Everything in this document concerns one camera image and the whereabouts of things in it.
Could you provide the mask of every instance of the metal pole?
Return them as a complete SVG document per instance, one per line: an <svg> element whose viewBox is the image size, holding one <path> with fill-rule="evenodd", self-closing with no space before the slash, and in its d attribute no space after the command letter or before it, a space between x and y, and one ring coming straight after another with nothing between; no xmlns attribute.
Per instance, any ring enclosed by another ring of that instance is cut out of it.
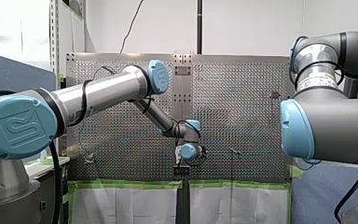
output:
<svg viewBox="0 0 358 224"><path fill-rule="evenodd" d="M197 54L202 54L202 0L197 9Z"/></svg>

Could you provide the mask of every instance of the perforated metal panel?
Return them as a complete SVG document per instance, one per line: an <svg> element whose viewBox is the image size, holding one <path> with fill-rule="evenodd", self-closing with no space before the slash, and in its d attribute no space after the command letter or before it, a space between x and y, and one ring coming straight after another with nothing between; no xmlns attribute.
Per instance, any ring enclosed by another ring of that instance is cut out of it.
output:
<svg viewBox="0 0 358 224"><path fill-rule="evenodd" d="M161 59L172 74L172 64L167 56L76 54L68 58L68 74L71 77L68 84L92 79L93 74L103 65L119 72L126 65L147 63L152 59ZM110 75L101 69L95 79ZM154 96L169 116L172 113L171 97L171 88L163 95ZM81 128L82 124L79 124L68 130L70 148L78 150L77 143L81 143L79 156L71 161L71 179L172 179L173 140L162 137L157 127L132 103L115 105L85 119L83 131L79 135ZM94 154L95 162L85 162L91 153Z"/></svg>
<svg viewBox="0 0 358 224"><path fill-rule="evenodd" d="M283 57L193 58L193 117L209 153L192 178L287 181L279 122L287 71Z"/></svg>
<svg viewBox="0 0 358 224"><path fill-rule="evenodd" d="M120 71L128 64L160 59L169 67L172 83L156 102L174 119L202 123L200 141L208 159L190 169L192 179L287 182L289 160L282 153L279 122L280 101L289 95L287 58L186 57L184 63L185 55L71 54L68 85L92 78L102 65ZM190 67L191 74L173 74L176 66ZM109 75L101 70L96 77ZM80 128L68 131L69 153L78 149ZM83 150L71 161L72 179L173 179L173 139L160 136L131 103L86 119L80 137ZM231 149L241 155L233 156ZM85 163L90 153L95 154L95 164Z"/></svg>

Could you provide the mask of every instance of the white wall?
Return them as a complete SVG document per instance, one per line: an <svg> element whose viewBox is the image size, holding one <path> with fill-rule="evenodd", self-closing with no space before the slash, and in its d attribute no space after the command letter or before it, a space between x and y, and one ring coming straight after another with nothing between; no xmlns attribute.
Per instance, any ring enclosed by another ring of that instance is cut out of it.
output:
<svg viewBox="0 0 358 224"><path fill-rule="evenodd" d="M305 0L303 34L358 31L358 0Z"/></svg>
<svg viewBox="0 0 358 224"><path fill-rule="evenodd" d="M298 0L203 1L203 53L288 55L301 34ZM86 51L119 52L139 0L86 0ZM124 52L189 53L197 0L145 0Z"/></svg>
<svg viewBox="0 0 358 224"><path fill-rule="evenodd" d="M205 0L205 54L288 55L301 35L298 0Z"/></svg>
<svg viewBox="0 0 358 224"><path fill-rule="evenodd" d="M50 70L49 0L0 0L0 56Z"/></svg>
<svg viewBox="0 0 358 224"><path fill-rule="evenodd" d="M121 49L139 0L86 0L86 51ZM194 0L145 0L123 52L190 53L196 49Z"/></svg>

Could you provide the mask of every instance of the silver robot arm segment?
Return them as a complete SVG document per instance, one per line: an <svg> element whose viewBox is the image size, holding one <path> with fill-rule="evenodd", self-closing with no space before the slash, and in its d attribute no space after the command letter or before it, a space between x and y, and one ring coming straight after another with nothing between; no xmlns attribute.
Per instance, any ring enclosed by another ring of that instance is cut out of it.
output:
<svg viewBox="0 0 358 224"><path fill-rule="evenodd" d="M303 39L294 51L296 95L281 103L283 150L306 161L358 164L358 32Z"/></svg>
<svg viewBox="0 0 358 224"><path fill-rule="evenodd" d="M185 161L194 161L205 156L203 147L199 145L200 122L194 119L185 123L173 121L154 101L143 99L134 104L161 130L166 137L183 138L178 154Z"/></svg>

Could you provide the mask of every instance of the metal frame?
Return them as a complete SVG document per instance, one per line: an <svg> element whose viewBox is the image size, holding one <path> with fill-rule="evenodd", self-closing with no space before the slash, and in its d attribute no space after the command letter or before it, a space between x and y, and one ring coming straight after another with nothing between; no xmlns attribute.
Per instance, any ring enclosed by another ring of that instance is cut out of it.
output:
<svg viewBox="0 0 358 224"><path fill-rule="evenodd" d="M56 75L57 86L60 74L59 0L50 0L50 59L52 72Z"/></svg>

